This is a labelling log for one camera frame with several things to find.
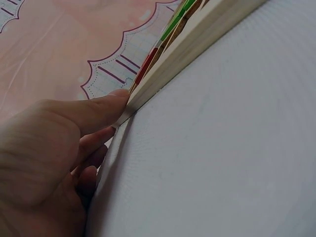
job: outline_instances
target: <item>knuckle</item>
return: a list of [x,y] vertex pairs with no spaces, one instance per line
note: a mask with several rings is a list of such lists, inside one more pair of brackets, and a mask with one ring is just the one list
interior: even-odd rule
[[51,108],[54,107],[55,104],[56,104],[56,101],[54,100],[44,99],[44,100],[37,101],[34,107],[38,110],[50,110]]

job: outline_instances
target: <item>paper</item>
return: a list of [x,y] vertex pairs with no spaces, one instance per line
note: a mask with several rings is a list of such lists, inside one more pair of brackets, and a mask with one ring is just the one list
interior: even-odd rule
[[128,88],[179,3],[0,0],[0,122],[40,99]]

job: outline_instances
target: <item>decorative border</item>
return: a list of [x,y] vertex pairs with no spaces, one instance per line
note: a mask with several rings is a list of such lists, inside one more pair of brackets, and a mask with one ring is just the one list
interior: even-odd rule
[[21,7],[22,7],[22,5],[23,5],[24,2],[25,2],[25,0],[21,0],[21,5],[20,5],[20,7],[19,7],[19,9],[18,9],[16,18],[12,18],[12,19],[8,20],[7,22],[5,22],[4,25],[2,26],[2,28],[0,29],[0,34],[2,33],[3,29],[5,28],[5,26],[6,26],[10,21],[12,21],[12,20],[20,20],[19,13],[20,13],[20,9],[21,9]]
[[82,88],[82,90],[84,91],[84,93],[85,93],[85,95],[86,95],[86,97],[87,97],[88,99],[90,99],[90,97],[89,97],[87,91],[84,89],[84,86],[86,86],[86,85],[90,82],[90,80],[91,80],[91,78],[92,78],[92,75],[93,75],[93,68],[92,68],[92,64],[91,64],[91,63],[103,61],[103,60],[105,60],[105,59],[108,59],[108,58],[112,57],[114,54],[116,54],[116,53],[119,51],[119,49],[122,47],[123,42],[124,42],[125,35],[126,35],[127,33],[130,33],[130,32],[132,32],[132,31],[135,31],[135,30],[137,30],[137,29],[139,29],[139,28],[145,26],[148,22],[150,22],[150,21],[152,20],[152,18],[153,18],[153,17],[155,16],[155,14],[156,14],[158,4],[170,4],[170,3],[177,2],[177,1],[178,1],[178,0],[173,0],[173,1],[170,1],[170,2],[156,2],[156,3],[155,3],[155,10],[154,10],[153,14],[151,15],[151,17],[150,17],[144,24],[142,24],[142,25],[140,25],[140,26],[138,26],[138,27],[136,27],[136,28],[134,28],[134,29],[127,30],[127,31],[123,31],[123,33],[122,33],[122,40],[121,40],[121,42],[120,42],[119,47],[118,47],[111,55],[109,55],[109,56],[107,56],[107,57],[105,57],[105,58],[99,59],[99,60],[88,60],[88,61],[87,61],[88,64],[89,64],[89,66],[90,66],[90,76],[89,76],[89,79],[88,79],[84,84],[82,84],[80,87]]

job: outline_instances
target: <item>skin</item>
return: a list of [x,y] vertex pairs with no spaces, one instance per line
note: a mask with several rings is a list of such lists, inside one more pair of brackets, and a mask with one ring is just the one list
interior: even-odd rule
[[0,127],[0,236],[79,237],[127,90],[45,100]]

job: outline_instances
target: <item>white surface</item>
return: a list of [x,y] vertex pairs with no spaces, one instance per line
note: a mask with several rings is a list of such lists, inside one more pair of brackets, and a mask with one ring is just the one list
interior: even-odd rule
[[88,236],[316,236],[315,9],[268,2],[120,128]]

